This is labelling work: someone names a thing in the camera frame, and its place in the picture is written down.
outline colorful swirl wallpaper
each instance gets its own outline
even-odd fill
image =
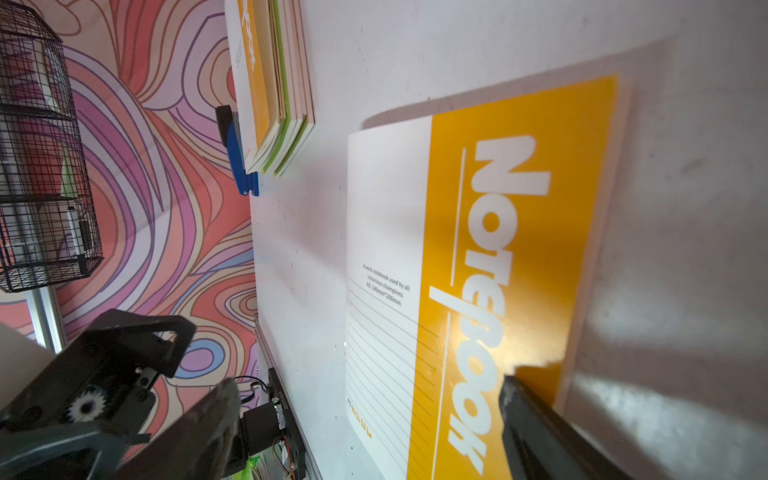
[[[59,288],[68,338],[101,312],[177,314],[197,334],[155,386],[149,432],[226,376],[256,368],[256,285],[247,197],[214,108],[234,104],[223,0],[20,0],[65,44],[104,262]],[[0,321],[31,335],[24,294]]]

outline gear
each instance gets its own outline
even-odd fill
[[[104,413],[107,398],[97,387],[88,387],[67,409],[70,422],[90,422]]]

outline cable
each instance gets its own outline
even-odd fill
[[[283,473],[285,474],[285,476],[287,478],[290,478],[291,480],[296,480],[296,474],[294,473],[293,469],[291,469],[290,472],[289,472],[288,470],[286,470],[285,465],[283,465],[283,463],[280,460],[277,459],[277,454],[275,453],[275,445],[280,440],[283,440],[285,442],[285,444],[286,444],[286,450],[288,451],[288,462],[289,462],[288,466],[290,467],[290,466],[293,465],[293,457],[291,456],[290,447],[288,446],[288,439],[286,439],[285,437],[277,437],[272,442],[272,448],[271,448],[271,450],[272,450],[272,458],[274,458],[275,463],[277,464],[277,466],[280,467],[280,470],[283,471]]]
[[[296,471],[293,470],[293,453],[291,453],[290,446],[288,446],[288,439],[283,437],[283,440],[286,443],[286,450],[288,451],[288,466],[290,467],[290,477],[293,480],[296,480]]]
[[[236,376],[236,377],[235,377],[235,380],[237,380],[237,379],[253,379],[253,380],[255,380],[255,382],[253,382],[253,383],[258,383],[258,384],[259,384],[259,386],[261,387],[261,389],[262,389],[264,392],[266,392],[266,391],[267,391],[267,390],[266,390],[266,388],[267,388],[267,387],[266,387],[266,383],[264,383],[264,381],[263,381],[262,379],[260,379],[259,377],[257,377],[257,376],[252,376],[252,375],[240,375],[240,376]]]
[[[258,378],[258,377],[251,376],[251,375],[240,375],[240,376],[236,376],[234,378],[235,379],[253,379],[253,380],[256,380],[255,382],[251,382],[251,384],[250,384],[250,395],[248,395],[244,399],[240,399],[240,404],[241,405],[245,405],[246,403],[248,403],[251,400],[253,400],[254,398],[256,398],[256,392],[253,391],[253,387],[254,386],[258,385],[258,386],[261,387],[261,389],[264,392],[267,392],[266,383],[264,383],[264,381],[262,379]]]

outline black wire mesh organizer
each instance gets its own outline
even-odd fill
[[[85,278],[103,259],[61,39],[0,0],[0,289]]]

